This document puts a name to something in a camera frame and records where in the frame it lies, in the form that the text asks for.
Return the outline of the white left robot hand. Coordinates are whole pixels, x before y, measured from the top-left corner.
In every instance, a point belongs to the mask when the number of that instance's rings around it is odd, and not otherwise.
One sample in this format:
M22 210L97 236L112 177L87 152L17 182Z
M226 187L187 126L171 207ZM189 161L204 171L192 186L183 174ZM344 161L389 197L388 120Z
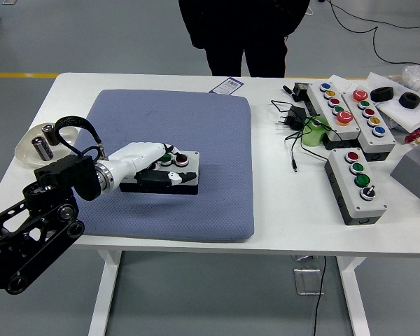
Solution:
M101 190L111 192L122 184L170 188L199 183L199 153L182 152L158 142L132 142L95 164Z

